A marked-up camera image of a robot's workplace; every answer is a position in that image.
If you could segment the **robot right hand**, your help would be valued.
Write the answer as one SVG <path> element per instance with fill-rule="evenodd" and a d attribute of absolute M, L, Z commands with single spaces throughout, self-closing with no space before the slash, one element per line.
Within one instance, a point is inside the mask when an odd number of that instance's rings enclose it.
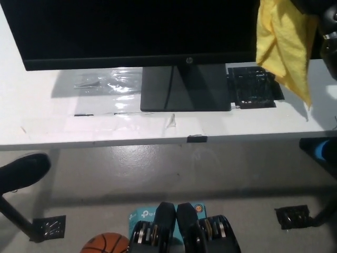
<path fill-rule="evenodd" d="M 336 32 L 336 0 L 291 0 L 302 13 L 316 16 L 322 35 Z"/>

